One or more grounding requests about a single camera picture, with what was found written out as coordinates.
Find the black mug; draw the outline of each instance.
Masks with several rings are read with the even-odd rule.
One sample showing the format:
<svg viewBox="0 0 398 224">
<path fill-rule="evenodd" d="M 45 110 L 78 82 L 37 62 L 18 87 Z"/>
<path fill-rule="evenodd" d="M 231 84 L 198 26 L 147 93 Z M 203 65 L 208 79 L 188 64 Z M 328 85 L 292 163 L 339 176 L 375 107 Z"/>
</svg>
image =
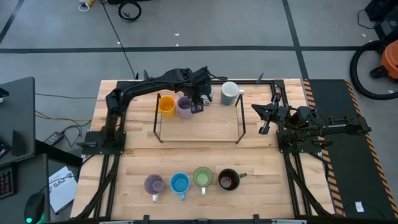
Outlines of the black mug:
<svg viewBox="0 0 398 224">
<path fill-rule="evenodd" d="M 235 170 L 224 169 L 218 174 L 217 183 L 225 191 L 233 191 L 239 187 L 241 178 L 247 176 L 246 173 L 238 174 Z"/>
</svg>

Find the purple mug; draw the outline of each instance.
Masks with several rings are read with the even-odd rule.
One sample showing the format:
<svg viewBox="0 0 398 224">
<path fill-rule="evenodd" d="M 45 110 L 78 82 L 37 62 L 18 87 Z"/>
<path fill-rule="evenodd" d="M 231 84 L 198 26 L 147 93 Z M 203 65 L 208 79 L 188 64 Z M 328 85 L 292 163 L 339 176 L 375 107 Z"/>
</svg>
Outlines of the purple mug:
<svg viewBox="0 0 398 224">
<path fill-rule="evenodd" d="M 157 202 L 159 193 L 163 190 L 164 183 L 161 176 L 157 174 L 152 174 L 148 176 L 144 183 L 144 188 L 148 194 L 152 195 L 152 201 Z"/>
<path fill-rule="evenodd" d="M 188 119 L 193 116 L 191 112 L 191 100 L 187 96 L 178 99 L 177 113 L 183 119 Z"/>
</svg>

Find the black mat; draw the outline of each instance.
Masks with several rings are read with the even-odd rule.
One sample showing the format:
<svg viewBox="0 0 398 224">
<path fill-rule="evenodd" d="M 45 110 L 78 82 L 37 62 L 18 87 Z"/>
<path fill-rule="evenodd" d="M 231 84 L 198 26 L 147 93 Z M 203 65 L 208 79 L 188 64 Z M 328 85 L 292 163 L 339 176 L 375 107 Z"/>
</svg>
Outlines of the black mat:
<svg viewBox="0 0 398 224">
<path fill-rule="evenodd" d="M 338 119 L 356 113 L 355 99 L 352 99 L 349 86 L 344 80 L 309 82 L 320 114 Z M 372 147 L 369 147 L 372 145 L 371 142 L 368 143 L 367 137 L 333 134 L 325 139 L 333 141 L 327 151 L 341 197 L 341 200 L 335 201 L 335 208 L 341 202 L 347 217 L 395 219 L 395 203 L 391 202 L 392 197 L 387 194 L 387 183 L 382 181 L 381 167 L 376 164 L 377 155 L 372 153 Z M 357 212 L 355 202 L 362 203 L 364 212 Z"/>
</svg>

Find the green mug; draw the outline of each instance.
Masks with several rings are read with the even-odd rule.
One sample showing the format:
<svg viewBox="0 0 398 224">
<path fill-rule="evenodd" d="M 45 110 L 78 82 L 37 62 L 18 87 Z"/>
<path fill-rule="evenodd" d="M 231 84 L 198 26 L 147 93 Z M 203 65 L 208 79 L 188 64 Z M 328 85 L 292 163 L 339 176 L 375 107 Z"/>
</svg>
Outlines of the green mug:
<svg viewBox="0 0 398 224">
<path fill-rule="evenodd" d="M 193 181 L 197 186 L 201 187 L 201 194 L 205 195 L 206 187 L 213 181 L 213 173 L 207 167 L 199 167 L 193 173 Z"/>
</svg>

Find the keyboard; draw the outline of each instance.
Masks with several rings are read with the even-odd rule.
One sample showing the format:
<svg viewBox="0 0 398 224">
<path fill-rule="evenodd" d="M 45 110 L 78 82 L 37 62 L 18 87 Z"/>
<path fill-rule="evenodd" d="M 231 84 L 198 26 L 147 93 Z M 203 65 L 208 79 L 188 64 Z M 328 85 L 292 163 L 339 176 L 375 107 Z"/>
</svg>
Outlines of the keyboard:
<svg viewBox="0 0 398 224">
<path fill-rule="evenodd" d="M 0 200 L 16 193 L 15 165 L 0 168 Z"/>
</svg>

